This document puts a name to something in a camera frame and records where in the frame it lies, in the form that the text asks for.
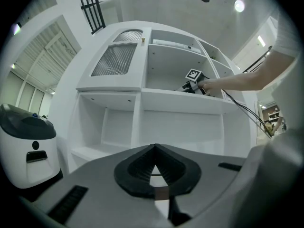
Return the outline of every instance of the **shelving rack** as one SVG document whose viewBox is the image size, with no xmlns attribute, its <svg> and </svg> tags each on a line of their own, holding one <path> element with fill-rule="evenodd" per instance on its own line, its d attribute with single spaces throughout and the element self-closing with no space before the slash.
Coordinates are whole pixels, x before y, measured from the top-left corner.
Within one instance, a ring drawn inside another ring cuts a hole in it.
<svg viewBox="0 0 304 228">
<path fill-rule="evenodd" d="M 68 134 L 73 158 L 70 170 L 150 143 L 245 157 L 252 147 L 250 120 L 222 90 L 211 90 L 211 96 L 175 91 L 187 81 L 190 69 L 201 70 L 209 78 L 221 78 L 234 74 L 231 62 L 218 48 L 194 36 L 134 29 L 142 31 L 145 42 L 114 42 L 127 29 L 117 30 L 88 63 L 78 82 Z M 153 44 L 154 39 L 198 50 Z M 136 49 L 127 74 L 91 76 L 108 46 L 128 43 L 135 43 Z M 229 94 L 247 105 L 244 93 Z"/>
</svg>

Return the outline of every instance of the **forearm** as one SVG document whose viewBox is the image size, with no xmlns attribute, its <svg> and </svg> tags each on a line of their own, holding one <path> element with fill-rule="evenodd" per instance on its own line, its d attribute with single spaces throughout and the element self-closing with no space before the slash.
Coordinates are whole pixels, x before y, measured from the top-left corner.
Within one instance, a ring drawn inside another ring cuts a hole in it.
<svg viewBox="0 0 304 228">
<path fill-rule="evenodd" d="M 258 82 L 255 72 L 238 74 L 235 76 L 206 79 L 199 83 L 205 90 L 230 89 L 230 90 L 260 90 L 263 86 Z"/>
<path fill-rule="evenodd" d="M 199 82 L 198 85 L 205 90 L 261 90 L 284 72 L 293 60 L 294 58 L 291 56 L 272 51 L 255 72 L 241 73 L 224 78 L 207 79 Z"/>
</svg>

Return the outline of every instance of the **gray panel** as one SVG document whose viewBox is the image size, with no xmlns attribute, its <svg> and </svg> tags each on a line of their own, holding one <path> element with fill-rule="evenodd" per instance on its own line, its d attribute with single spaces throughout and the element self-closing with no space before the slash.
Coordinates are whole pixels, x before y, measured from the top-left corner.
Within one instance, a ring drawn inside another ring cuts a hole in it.
<svg viewBox="0 0 304 228">
<path fill-rule="evenodd" d="M 32 99 L 32 96 L 34 94 L 35 88 L 31 86 L 30 84 L 26 83 L 19 101 L 18 107 L 28 111 L 29 110 L 29 104 Z"/>
<path fill-rule="evenodd" d="M 22 83 L 23 80 L 21 78 L 10 72 L 0 92 L 0 104 L 7 103 L 15 105 Z"/>
<path fill-rule="evenodd" d="M 87 187 L 88 191 L 65 223 L 66 227 L 172 227 L 157 210 L 154 200 L 129 195 L 114 178 L 114 169 L 118 163 L 146 147 L 130 149 L 84 164 L 47 189 L 35 201 L 35 207 L 49 213 L 75 185 L 79 185 Z"/>
<path fill-rule="evenodd" d="M 129 30 L 121 33 L 114 42 L 127 40 L 140 40 L 143 32 L 141 30 Z"/>
<path fill-rule="evenodd" d="M 42 99 L 43 99 L 43 96 L 44 96 L 44 93 L 40 90 L 36 90 L 35 94 L 34 94 L 34 98 L 33 98 L 33 101 L 32 101 L 32 105 L 30 107 L 30 112 L 32 113 L 39 113 L 39 110 L 40 110 L 40 106 L 41 106 L 41 102 L 42 102 Z"/>
<path fill-rule="evenodd" d="M 137 44 L 110 46 L 97 63 L 92 76 L 126 74 L 136 46 Z"/>
</svg>

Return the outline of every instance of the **black slot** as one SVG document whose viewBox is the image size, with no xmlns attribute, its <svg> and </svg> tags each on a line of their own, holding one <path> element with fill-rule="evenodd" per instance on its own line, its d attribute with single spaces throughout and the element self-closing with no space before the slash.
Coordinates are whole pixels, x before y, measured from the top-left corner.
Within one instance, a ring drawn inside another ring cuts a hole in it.
<svg viewBox="0 0 304 228">
<path fill-rule="evenodd" d="M 64 225 L 88 188 L 75 186 L 48 214 L 52 219 Z"/>
<path fill-rule="evenodd" d="M 116 183 L 134 197 L 155 199 L 155 188 L 150 186 L 155 165 L 169 186 L 170 197 L 190 193 L 200 180 L 196 162 L 160 144 L 151 144 L 115 167 Z"/>
<path fill-rule="evenodd" d="M 44 150 L 27 152 L 27 163 L 39 162 L 48 158 Z"/>
<path fill-rule="evenodd" d="M 221 168 L 232 170 L 232 171 L 240 171 L 242 168 L 241 165 L 235 165 L 235 164 L 230 164 L 230 163 L 226 163 L 226 162 L 221 162 L 220 164 L 218 164 L 218 166 Z"/>
<path fill-rule="evenodd" d="M 187 222 L 190 219 L 191 219 L 191 217 L 188 214 L 182 213 L 179 210 L 179 207 L 176 203 L 175 198 L 171 197 L 169 200 L 168 220 L 170 220 L 174 226 L 179 226 L 179 225 Z"/>
</svg>

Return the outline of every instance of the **ventilation slot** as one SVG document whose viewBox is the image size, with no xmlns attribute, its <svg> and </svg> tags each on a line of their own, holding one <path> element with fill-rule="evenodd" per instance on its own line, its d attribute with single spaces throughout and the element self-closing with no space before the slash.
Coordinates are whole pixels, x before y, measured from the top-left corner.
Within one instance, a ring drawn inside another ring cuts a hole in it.
<svg viewBox="0 0 304 228">
<path fill-rule="evenodd" d="M 70 217 L 88 188 L 75 186 L 48 214 L 60 224 L 64 224 Z"/>
<path fill-rule="evenodd" d="M 140 40 L 143 32 L 141 30 L 128 30 L 121 33 L 114 42 L 127 40 Z"/>
<path fill-rule="evenodd" d="M 123 75 L 129 71 L 137 44 L 109 47 L 94 69 L 92 76 Z"/>
</svg>

